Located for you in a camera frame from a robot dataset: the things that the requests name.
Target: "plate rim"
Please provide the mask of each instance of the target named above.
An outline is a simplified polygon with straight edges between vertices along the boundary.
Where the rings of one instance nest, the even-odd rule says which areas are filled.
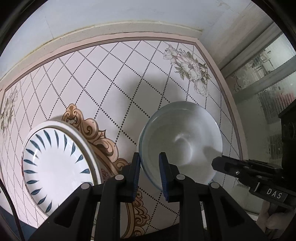
[[[189,102],[189,101],[175,101],[175,102],[172,102],[172,103],[169,103],[169,104],[166,104],[165,106],[163,106],[163,107],[161,107],[160,109],[158,109],[152,116],[151,116],[151,118],[149,118],[149,120],[147,121],[147,123],[146,123],[146,125],[144,126],[144,128],[142,129],[142,131],[141,131],[141,133],[140,133],[140,136],[139,136],[139,139],[138,139],[138,151],[139,151],[139,154],[140,154],[140,161],[141,161],[141,167],[143,168],[143,170],[144,170],[144,173],[146,174],[146,176],[147,176],[147,178],[149,179],[149,181],[158,189],[158,190],[160,190],[160,191],[163,191],[163,189],[162,189],[162,186],[160,187],[158,184],[157,184],[157,182],[156,182],[156,180],[154,179],[154,178],[151,178],[150,177],[150,175],[148,174],[148,172],[147,172],[147,167],[145,167],[145,164],[144,164],[144,161],[143,161],[143,159],[142,159],[142,155],[141,155],[141,153],[142,153],[142,151],[141,151],[141,141],[142,141],[142,137],[143,137],[143,134],[145,133],[145,131],[146,131],[146,129],[147,129],[147,126],[153,121],[153,120],[155,120],[155,117],[157,116],[157,113],[161,110],[161,109],[163,109],[163,108],[168,108],[168,105],[176,105],[176,104],[180,104],[180,103],[183,103],[183,104],[187,104],[187,105],[194,105],[194,106],[198,106],[199,108],[202,108],[202,109],[204,109],[207,113],[209,113],[209,115],[213,118],[213,120],[214,120],[214,122],[215,122],[215,124],[216,124],[216,126],[217,126],[217,128],[218,128],[218,130],[219,130],[219,133],[220,133],[220,140],[221,140],[221,155],[223,154],[223,140],[222,140],[222,134],[221,134],[221,131],[220,131],[220,128],[219,128],[219,126],[218,126],[218,124],[217,124],[217,122],[216,122],[216,120],[214,119],[214,117],[211,115],[211,113],[210,112],[208,112],[204,107],[202,107],[202,106],[200,106],[199,104],[196,104],[196,103],[192,103],[192,102]]]
[[[40,124],[38,124],[37,126],[35,126],[33,129],[30,130],[30,132],[28,133],[24,144],[22,146],[22,152],[21,152],[21,170],[22,170],[22,178],[23,178],[23,182],[25,184],[26,190],[30,196],[30,198],[33,200],[35,206],[37,206],[37,208],[46,216],[49,217],[49,215],[47,213],[45,213],[45,211],[43,211],[39,205],[36,203],[36,201],[33,199],[31,193],[29,192],[27,183],[25,181],[25,176],[24,176],[24,168],[23,168],[23,157],[24,157],[24,150],[25,147],[28,143],[28,141],[30,140],[30,138],[38,131],[45,129],[45,128],[54,128],[57,129],[61,132],[64,132],[65,134],[67,134],[72,140],[73,142],[75,142],[75,144],[79,147],[79,149],[81,150],[82,154],[85,156],[87,154],[87,158],[85,156],[85,160],[90,168],[90,172],[91,172],[91,176],[92,179],[94,181],[94,185],[98,185],[98,184],[102,184],[102,173],[101,173],[101,168],[99,163],[95,160],[95,153],[93,152],[93,150],[91,149],[91,147],[89,146],[89,144],[87,143],[87,140],[83,139],[83,136],[80,132],[78,132],[72,125],[70,125],[67,122],[64,121],[60,121],[60,120],[47,120],[44,121]]]

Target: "finger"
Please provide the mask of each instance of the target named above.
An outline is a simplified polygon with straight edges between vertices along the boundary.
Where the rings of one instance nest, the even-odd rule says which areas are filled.
[[[288,213],[275,213],[268,218],[266,227],[269,229],[285,230],[294,217],[294,214],[294,211]]]
[[[269,218],[269,214],[268,214],[269,206],[270,206],[269,202],[264,200],[262,203],[262,208],[259,213],[258,219],[256,221],[256,224],[259,226],[259,228],[261,228],[263,232],[265,232],[266,222]]]

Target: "white plate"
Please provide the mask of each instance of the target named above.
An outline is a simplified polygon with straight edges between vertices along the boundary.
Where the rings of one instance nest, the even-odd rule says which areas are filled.
[[[222,155],[220,129],[201,106],[181,101],[160,108],[143,129],[139,152],[151,182],[162,190],[158,155],[165,152],[170,164],[195,182],[208,184],[216,171],[212,160]]]
[[[41,123],[24,142],[22,173],[26,188],[47,215],[82,183],[100,184],[97,165],[81,135],[63,122]]]

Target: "pink tile border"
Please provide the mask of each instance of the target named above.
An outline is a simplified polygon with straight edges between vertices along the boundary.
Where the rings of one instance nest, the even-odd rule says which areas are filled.
[[[247,144],[244,135],[244,130],[242,127],[241,119],[239,113],[237,111],[237,107],[235,105],[234,99],[232,94],[228,88],[228,85],[222,76],[219,68],[217,67],[216,63],[207,52],[205,47],[201,44],[201,42],[192,37],[185,37],[176,34],[165,34],[165,33],[150,33],[150,32],[135,32],[135,33],[120,33],[120,34],[109,34],[109,35],[102,35],[97,36],[89,39],[85,39],[82,41],[78,41],[75,43],[64,45],[55,51],[41,57],[36,62],[30,64],[26,68],[24,68],[20,73],[18,73],[14,78],[11,79],[8,83],[4,84],[3,88],[0,90],[0,98],[3,102],[4,93],[16,82],[22,79],[25,75],[32,72],[33,70],[37,69],[38,67],[48,63],[49,61],[66,55],[71,52],[75,52],[84,48],[88,48],[95,45],[112,43],[112,42],[121,42],[121,41],[132,41],[132,40],[162,40],[162,41],[171,41],[171,42],[180,42],[194,45],[199,52],[202,54],[203,58],[205,59],[207,65],[209,66],[210,70],[212,71],[217,83],[221,89],[222,95],[225,99],[226,105],[228,107],[231,120],[233,122],[235,135],[238,142],[239,148],[239,158],[241,160],[248,159],[247,154]]]

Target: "floral tile pattern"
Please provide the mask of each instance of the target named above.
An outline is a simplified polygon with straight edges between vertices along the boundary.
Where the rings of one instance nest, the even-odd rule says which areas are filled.
[[[239,157],[231,110],[194,45],[159,40],[97,45],[56,58],[16,82],[6,90],[1,106],[0,165],[20,219],[38,227],[47,218],[29,197],[20,168],[23,141],[33,127],[50,119],[71,123],[80,118],[76,128],[83,133],[88,123],[97,134],[84,136],[107,179],[131,161],[150,116],[174,101],[204,107],[220,127],[223,154]],[[115,156],[108,154],[112,143]],[[228,192],[238,184],[221,173],[214,180]],[[142,171],[137,200],[123,204],[121,213],[123,237],[154,232],[179,220],[178,205],[166,203]]]

